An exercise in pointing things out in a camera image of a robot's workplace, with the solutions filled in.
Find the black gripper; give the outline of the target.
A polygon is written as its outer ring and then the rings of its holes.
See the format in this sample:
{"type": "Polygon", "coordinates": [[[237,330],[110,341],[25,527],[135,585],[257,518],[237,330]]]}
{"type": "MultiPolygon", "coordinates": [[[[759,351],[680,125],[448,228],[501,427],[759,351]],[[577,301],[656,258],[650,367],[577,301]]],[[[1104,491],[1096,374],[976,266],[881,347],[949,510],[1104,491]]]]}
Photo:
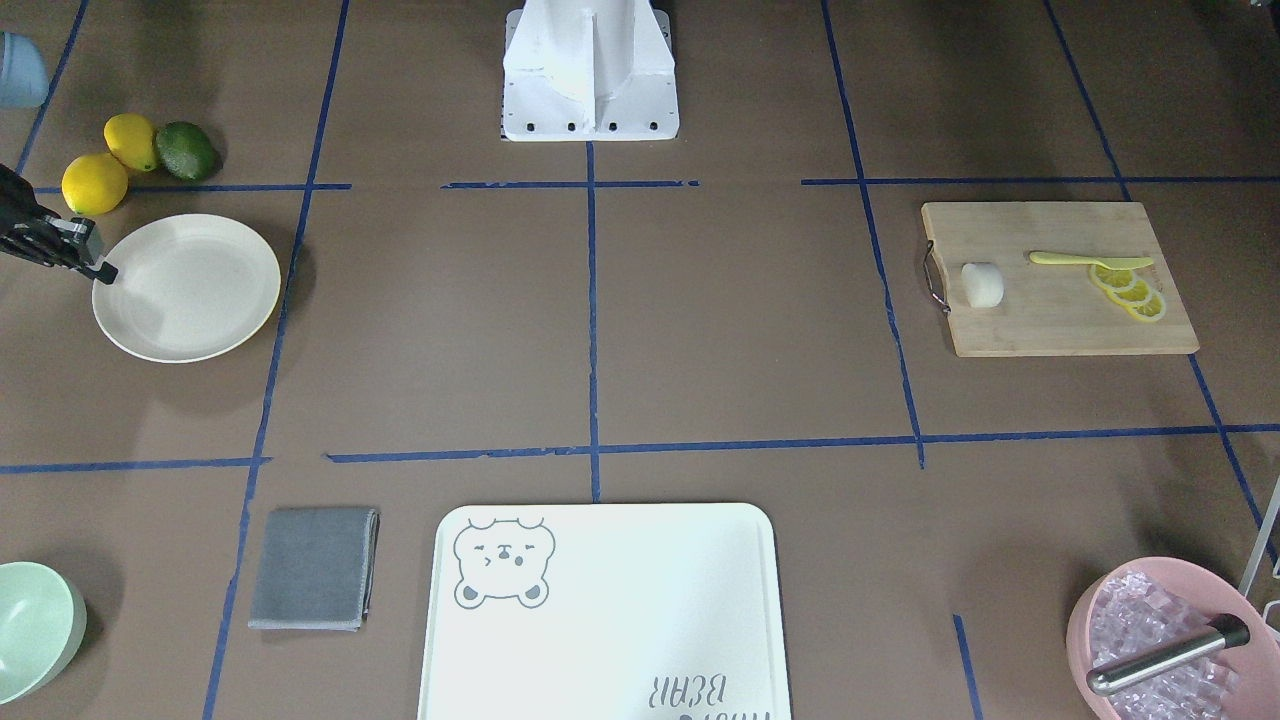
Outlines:
{"type": "Polygon", "coordinates": [[[70,268],[91,281],[113,284],[118,269],[105,260],[93,220],[50,222],[55,215],[37,202],[33,186],[1,165],[3,251],[45,266],[70,268]]]}

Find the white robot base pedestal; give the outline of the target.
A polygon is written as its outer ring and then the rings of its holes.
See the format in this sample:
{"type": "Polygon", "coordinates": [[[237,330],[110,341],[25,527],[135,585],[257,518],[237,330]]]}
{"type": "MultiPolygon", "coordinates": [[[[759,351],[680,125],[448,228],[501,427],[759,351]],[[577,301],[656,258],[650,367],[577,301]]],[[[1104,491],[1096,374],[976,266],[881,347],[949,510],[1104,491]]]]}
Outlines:
{"type": "Polygon", "coordinates": [[[650,142],[680,129],[669,14],[649,1],[526,1],[506,17],[500,135],[650,142]]]}

